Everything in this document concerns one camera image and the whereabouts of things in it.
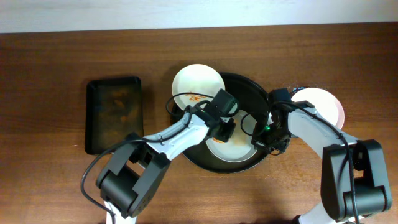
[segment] white backdrop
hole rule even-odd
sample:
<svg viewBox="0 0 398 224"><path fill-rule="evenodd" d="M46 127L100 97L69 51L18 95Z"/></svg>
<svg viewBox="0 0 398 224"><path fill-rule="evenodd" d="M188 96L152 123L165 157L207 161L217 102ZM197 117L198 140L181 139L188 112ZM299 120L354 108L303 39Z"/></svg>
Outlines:
<svg viewBox="0 0 398 224"><path fill-rule="evenodd" d="M0 0L0 32L398 21L398 0Z"/></svg>

